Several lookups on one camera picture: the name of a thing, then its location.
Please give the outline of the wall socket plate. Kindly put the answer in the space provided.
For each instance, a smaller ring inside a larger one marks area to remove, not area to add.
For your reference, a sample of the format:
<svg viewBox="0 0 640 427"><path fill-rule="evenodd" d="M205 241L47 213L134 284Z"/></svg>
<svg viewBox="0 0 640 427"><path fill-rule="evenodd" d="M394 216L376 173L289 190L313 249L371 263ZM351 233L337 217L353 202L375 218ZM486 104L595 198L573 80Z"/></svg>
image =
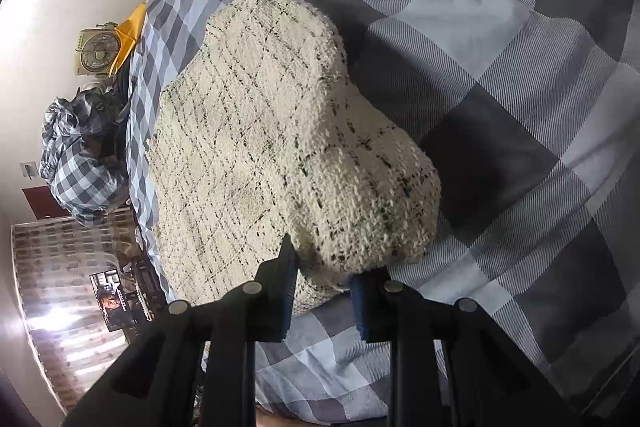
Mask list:
<svg viewBox="0 0 640 427"><path fill-rule="evenodd" d="M36 165L35 161L21 162L20 168L24 178L32 180L37 179L39 176L38 166Z"/></svg>

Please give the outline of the patterned window curtain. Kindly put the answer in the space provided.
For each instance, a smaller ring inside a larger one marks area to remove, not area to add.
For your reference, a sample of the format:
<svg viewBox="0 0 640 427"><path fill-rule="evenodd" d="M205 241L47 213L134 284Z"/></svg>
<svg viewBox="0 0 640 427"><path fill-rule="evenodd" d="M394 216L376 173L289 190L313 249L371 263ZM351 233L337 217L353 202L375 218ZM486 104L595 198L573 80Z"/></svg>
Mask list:
<svg viewBox="0 0 640 427"><path fill-rule="evenodd" d="M127 347L122 332L107 329L90 277L140 253L136 228L129 209L91 228L73 218L12 227L15 284L29 342L65 412Z"/></svg>

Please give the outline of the beige box fan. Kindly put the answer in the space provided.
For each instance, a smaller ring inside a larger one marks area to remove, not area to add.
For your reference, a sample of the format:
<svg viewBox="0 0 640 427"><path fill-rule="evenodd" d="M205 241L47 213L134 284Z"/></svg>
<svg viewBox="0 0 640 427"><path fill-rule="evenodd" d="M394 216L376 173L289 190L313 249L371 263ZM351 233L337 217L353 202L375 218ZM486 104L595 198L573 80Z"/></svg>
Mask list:
<svg viewBox="0 0 640 427"><path fill-rule="evenodd" d="M75 48L75 75L110 77L121 45L115 23L83 29Z"/></svg>

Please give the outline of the yellow cloth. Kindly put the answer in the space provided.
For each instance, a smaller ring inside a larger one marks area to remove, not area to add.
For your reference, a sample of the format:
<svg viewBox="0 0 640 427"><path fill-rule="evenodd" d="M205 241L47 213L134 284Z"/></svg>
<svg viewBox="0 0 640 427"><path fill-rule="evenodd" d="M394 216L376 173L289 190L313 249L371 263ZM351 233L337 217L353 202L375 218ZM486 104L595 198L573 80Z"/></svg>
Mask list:
<svg viewBox="0 0 640 427"><path fill-rule="evenodd" d="M108 70L108 75L115 75L136 47L142 33L145 13L146 3L142 2L126 20L115 27L115 34L119 38L119 48L115 60Z"/></svg>

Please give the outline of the computer monitor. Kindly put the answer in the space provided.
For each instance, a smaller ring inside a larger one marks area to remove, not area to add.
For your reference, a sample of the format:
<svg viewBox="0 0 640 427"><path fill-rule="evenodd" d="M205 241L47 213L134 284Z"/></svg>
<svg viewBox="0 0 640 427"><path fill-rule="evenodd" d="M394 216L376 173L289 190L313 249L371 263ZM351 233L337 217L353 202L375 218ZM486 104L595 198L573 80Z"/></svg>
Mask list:
<svg viewBox="0 0 640 427"><path fill-rule="evenodd" d="M106 328L115 332L134 327L136 320L122 288L118 271L111 269L93 273L89 275L89 280Z"/></svg>

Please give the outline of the cream plaid knit shirt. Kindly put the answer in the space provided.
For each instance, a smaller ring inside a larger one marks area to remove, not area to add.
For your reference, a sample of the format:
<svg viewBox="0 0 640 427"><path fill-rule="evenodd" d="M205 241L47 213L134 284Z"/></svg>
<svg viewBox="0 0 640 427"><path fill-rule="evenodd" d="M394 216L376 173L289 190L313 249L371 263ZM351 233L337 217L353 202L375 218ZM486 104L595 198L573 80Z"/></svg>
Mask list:
<svg viewBox="0 0 640 427"><path fill-rule="evenodd" d="M305 313L356 274L420 261L436 234L431 159L350 81L334 23L304 0L232 0L209 17L145 157L160 264L194 305L289 239Z"/></svg>

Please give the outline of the crumpled checkered blanket pile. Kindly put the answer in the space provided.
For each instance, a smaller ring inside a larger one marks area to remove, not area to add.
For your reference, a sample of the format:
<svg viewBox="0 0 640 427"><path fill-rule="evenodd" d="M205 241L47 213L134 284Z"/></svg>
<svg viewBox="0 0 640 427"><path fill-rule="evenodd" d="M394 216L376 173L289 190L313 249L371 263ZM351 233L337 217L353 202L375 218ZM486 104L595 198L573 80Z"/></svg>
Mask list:
<svg viewBox="0 0 640 427"><path fill-rule="evenodd" d="M128 199L127 109L118 93L92 88L56 98L44 113L39 176L84 227L100 225Z"/></svg>

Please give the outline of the blue checkered bed sheet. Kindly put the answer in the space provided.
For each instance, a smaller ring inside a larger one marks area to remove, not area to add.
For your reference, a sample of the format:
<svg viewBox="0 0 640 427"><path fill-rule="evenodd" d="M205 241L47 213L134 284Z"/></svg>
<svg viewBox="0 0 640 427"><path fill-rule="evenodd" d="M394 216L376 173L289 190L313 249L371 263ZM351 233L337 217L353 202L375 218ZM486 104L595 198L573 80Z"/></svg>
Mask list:
<svg viewBox="0 0 640 427"><path fill-rule="evenodd" d="M149 0L131 65L130 194L160 91L230 0ZM639 379L639 0L308 0L360 92L434 162L435 242L399 280L477 300L577 412Z"/></svg>

